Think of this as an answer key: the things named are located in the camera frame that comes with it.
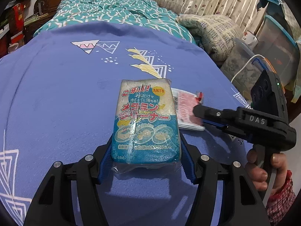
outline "barcode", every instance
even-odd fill
[[[178,110],[178,97],[177,96],[173,96],[173,101],[175,102],[175,109],[177,111]]]

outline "blue gripper pad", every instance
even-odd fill
[[[108,176],[111,168],[113,166],[113,159],[111,156],[112,151],[112,143],[110,143],[106,153],[104,154],[100,164],[99,164],[99,175],[98,180],[102,183]]]
[[[184,142],[181,140],[182,158],[181,163],[184,169],[186,177],[194,183],[196,181],[195,176],[195,163],[193,162]]]

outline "human hand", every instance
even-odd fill
[[[255,165],[255,161],[257,160],[255,149],[249,150],[246,158],[248,163],[246,164],[245,169],[255,185],[255,188],[258,191],[265,191],[268,187],[266,182],[268,174],[265,170]],[[271,192],[271,195],[274,195],[276,192],[280,191],[285,184],[287,174],[287,159],[285,154],[273,154],[271,157],[271,164],[277,169],[275,183]]]

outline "plastic storage box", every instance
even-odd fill
[[[240,39],[234,38],[235,46],[221,67],[224,75],[232,80],[233,76],[248,62],[255,54]],[[251,62],[235,77],[232,84],[243,95],[246,100],[251,99],[251,88],[259,78],[261,71]]]
[[[280,77],[282,85],[287,85],[297,73],[300,59],[297,44],[286,30],[269,15],[265,15],[264,24],[256,36],[259,43],[253,52],[267,58]]]

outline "white cable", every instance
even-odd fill
[[[258,57],[258,56],[263,57],[263,56],[260,55],[260,54],[256,54],[256,55],[254,55],[252,58],[250,58],[250,59],[248,60],[248,62],[246,62],[246,64],[239,70],[239,72],[237,72],[237,73],[234,75],[234,77],[233,77],[232,80],[231,80],[231,83],[233,82],[233,80],[235,79],[235,77],[237,77],[237,75],[238,75],[240,72],[243,71],[243,69],[246,67],[246,65],[247,65],[248,63],[250,63],[255,57]]]

